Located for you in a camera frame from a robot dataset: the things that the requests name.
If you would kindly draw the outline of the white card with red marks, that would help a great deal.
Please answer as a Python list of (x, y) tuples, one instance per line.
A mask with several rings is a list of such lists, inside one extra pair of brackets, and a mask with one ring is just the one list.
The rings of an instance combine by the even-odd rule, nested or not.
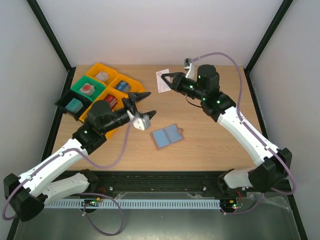
[(169, 72), (170, 71), (168, 68), (156, 72), (156, 83), (158, 93), (164, 93), (171, 90), (167, 83), (162, 79), (162, 75), (168, 74)]

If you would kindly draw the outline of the pink leather card holder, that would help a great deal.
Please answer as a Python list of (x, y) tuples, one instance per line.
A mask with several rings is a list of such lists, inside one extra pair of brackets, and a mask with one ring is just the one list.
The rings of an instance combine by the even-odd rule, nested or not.
[(185, 139), (184, 129), (178, 125), (171, 124), (169, 126), (152, 131), (149, 135), (156, 150), (163, 149)]

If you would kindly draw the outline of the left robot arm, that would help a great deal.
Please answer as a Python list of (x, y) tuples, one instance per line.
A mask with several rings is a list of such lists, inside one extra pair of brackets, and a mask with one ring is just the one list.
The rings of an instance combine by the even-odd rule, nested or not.
[(2, 209), (2, 218), (6, 216), (8, 206), (15, 212), (13, 219), (22, 222), (36, 217), (45, 206), (70, 195), (80, 194), (94, 183), (92, 174), (77, 173), (72, 177), (56, 181), (55, 179), (76, 162), (88, 159), (88, 156), (107, 141), (106, 134), (123, 125), (133, 126), (145, 131), (151, 126), (156, 110), (141, 113), (136, 104), (150, 95), (150, 92), (130, 92), (122, 98), (123, 107), (112, 110), (105, 100), (97, 100), (87, 113), (81, 127), (72, 137), (51, 156), (30, 170), (15, 175), (7, 175), (3, 180), (6, 199)]

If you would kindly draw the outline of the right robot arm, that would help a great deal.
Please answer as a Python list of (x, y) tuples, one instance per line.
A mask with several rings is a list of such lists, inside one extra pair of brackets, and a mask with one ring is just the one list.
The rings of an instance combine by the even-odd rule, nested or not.
[(229, 196), (242, 187), (261, 193), (274, 191), (289, 175), (291, 151), (271, 143), (238, 111), (236, 103), (220, 90), (220, 75), (213, 65), (199, 66), (196, 80), (183, 72), (164, 73), (161, 78), (173, 91), (200, 100), (203, 112), (229, 131), (253, 160), (253, 168), (231, 169), (220, 176), (218, 191), (222, 195)]

